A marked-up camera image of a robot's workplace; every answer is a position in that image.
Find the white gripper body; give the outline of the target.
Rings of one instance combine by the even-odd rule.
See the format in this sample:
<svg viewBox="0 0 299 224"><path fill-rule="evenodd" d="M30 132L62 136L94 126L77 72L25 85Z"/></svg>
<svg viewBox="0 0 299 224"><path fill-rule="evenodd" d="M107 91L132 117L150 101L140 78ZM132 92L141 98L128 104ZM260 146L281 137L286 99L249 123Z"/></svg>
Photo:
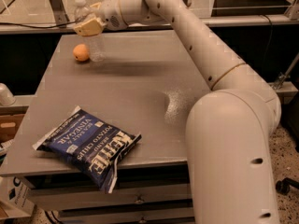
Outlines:
<svg viewBox="0 0 299 224"><path fill-rule="evenodd" d="M126 29L128 25L121 14L121 0L104 0L99 7L99 17L111 31Z"/></svg>

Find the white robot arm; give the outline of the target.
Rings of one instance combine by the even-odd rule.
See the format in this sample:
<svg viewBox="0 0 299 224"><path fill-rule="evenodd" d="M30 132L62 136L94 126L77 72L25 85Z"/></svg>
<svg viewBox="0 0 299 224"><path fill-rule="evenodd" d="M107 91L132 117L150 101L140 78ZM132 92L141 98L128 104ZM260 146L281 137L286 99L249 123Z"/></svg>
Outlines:
<svg viewBox="0 0 299 224"><path fill-rule="evenodd" d="M269 137L279 124L276 92L183 0L77 0L85 37L132 23L167 21L210 92L192 107L186 148L196 224L280 224Z"/></svg>

